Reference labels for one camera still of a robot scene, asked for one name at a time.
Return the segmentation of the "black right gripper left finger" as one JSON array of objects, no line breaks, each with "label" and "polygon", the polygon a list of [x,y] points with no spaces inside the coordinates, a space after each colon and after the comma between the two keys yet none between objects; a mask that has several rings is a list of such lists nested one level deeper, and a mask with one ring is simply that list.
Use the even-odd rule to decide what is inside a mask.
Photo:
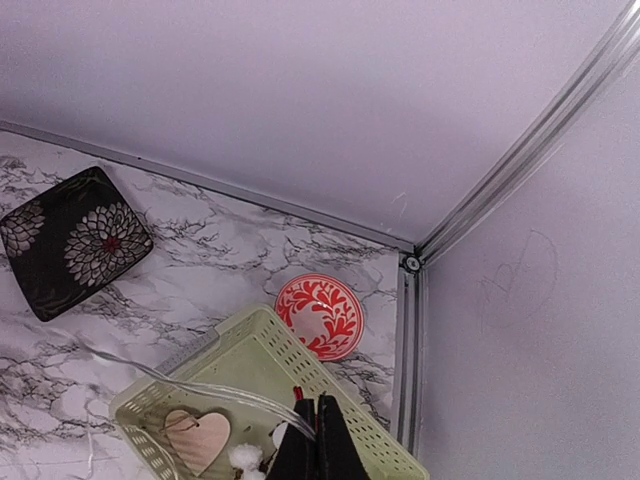
[{"label": "black right gripper left finger", "polygon": [[316,478],[316,414],[312,399],[296,401],[294,411],[311,428],[312,438],[307,438],[295,427],[289,426],[266,480],[313,480]]}]

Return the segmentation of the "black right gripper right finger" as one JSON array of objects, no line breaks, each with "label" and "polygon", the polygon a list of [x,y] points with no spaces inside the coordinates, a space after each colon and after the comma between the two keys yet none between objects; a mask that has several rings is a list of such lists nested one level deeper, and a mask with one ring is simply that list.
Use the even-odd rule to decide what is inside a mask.
[{"label": "black right gripper right finger", "polygon": [[335,397],[317,405],[317,464],[321,480],[369,480]]}]

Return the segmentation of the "white ball string lights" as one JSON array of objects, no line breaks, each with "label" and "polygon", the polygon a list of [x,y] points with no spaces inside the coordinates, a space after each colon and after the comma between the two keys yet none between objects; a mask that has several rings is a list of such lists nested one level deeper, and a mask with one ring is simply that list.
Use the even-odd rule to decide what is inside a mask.
[{"label": "white ball string lights", "polygon": [[[227,385],[210,383],[193,383],[186,380],[178,380],[170,376],[170,370],[152,368],[142,363],[118,357],[112,353],[97,350],[94,347],[78,341],[80,349],[90,355],[105,361],[129,365],[149,377],[157,383],[163,383],[173,388],[193,395],[200,395],[216,400],[238,403],[247,407],[259,409],[280,419],[282,424],[295,428],[304,438],[313,442],[315,440],[314,426],[304,420],[293,409],[280,404],[270,398],[257,393],[248,392]],[[329,372],[309,353],[295,350],[285,356],[289,362],[282,367],[283,371],[299,382],[299,387],[308,390],[313,395],[326,393],[335,386],[334,379]],[[163,445],[156,442],[148,431],[133,425],[119,424],[117,429],[123,434],[126,442],[134,449],[134,453],[148,466],[156,479],[179,479],[181,477],[175,460]]]}]

